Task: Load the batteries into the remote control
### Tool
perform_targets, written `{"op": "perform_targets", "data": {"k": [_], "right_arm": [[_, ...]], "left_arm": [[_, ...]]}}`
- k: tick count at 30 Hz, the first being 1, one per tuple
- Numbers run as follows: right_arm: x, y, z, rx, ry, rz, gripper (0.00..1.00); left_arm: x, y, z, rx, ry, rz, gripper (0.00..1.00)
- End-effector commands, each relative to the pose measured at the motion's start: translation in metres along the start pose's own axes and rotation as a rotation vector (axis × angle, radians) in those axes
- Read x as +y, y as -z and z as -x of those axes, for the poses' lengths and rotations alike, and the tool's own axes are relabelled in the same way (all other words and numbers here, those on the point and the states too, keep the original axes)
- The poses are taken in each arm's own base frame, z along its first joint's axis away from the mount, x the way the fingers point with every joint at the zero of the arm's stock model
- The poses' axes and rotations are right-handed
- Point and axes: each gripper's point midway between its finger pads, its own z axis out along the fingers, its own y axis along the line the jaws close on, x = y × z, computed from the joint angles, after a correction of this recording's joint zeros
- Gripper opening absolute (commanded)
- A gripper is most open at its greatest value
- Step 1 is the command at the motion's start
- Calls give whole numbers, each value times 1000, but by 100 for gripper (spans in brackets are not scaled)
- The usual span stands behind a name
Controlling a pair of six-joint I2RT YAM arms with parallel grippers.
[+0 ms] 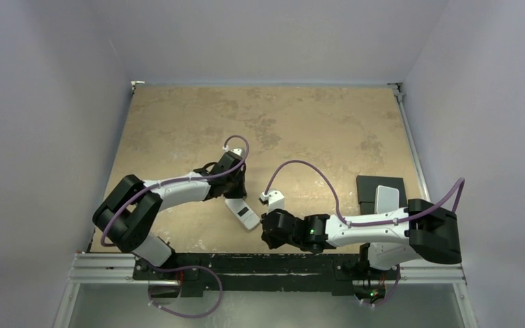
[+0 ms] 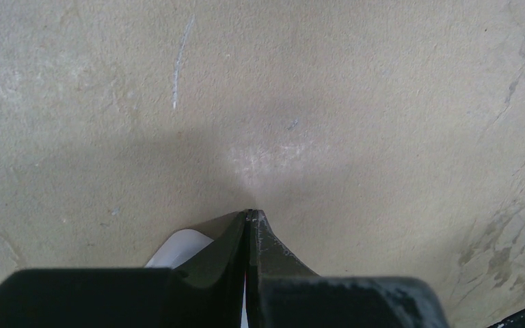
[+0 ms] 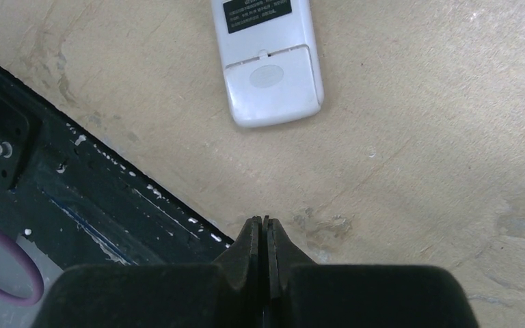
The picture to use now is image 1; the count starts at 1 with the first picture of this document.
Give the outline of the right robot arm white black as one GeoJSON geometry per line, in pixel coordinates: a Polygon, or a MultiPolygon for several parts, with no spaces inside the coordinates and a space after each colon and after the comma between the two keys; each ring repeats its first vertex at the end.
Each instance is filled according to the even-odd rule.
{"type": "Polygon", "coordinates": [[[269,249],[290,245],[320,254],[360,244],[363,255],[356,268],[366,278],[411,260],[462,261],[457,215],[422,199],[409,200],[406,207],[387,213],[348,217],[347,222],[329,214],[300,219],[275,207],[262,215],[261,224],[261,239],[269,249]]]}

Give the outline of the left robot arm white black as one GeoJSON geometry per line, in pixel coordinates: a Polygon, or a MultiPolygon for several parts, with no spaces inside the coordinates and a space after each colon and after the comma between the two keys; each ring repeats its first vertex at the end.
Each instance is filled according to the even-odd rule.
{"type": "Polygon", "coordinates": [[[245,201],[246,167],[236,167],[245,158],[245,149],[233,148],[225,151],[217,162],[210,162],[181,177],[141,180],[129,174],[97,208],[92,222],[106,232],[107,238],[121,252],[143,258],[159,279],[169,279],[176,272],[176,261],[172,257],[175,251],[150,231],[162,210],[224,197],[230,212],[247,230],[258,225],[258,216],[245,201]]]}

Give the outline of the white red remote control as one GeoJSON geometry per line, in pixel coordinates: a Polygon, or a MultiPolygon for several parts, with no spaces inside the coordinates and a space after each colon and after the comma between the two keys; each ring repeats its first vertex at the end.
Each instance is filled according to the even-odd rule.
{"type": "Polygon", "coordinates": [[[225,199],[225,205],[231,213],[242,223],[245,229],[253,230],[259,223],[259,216],[243,199],[225,199]]]}

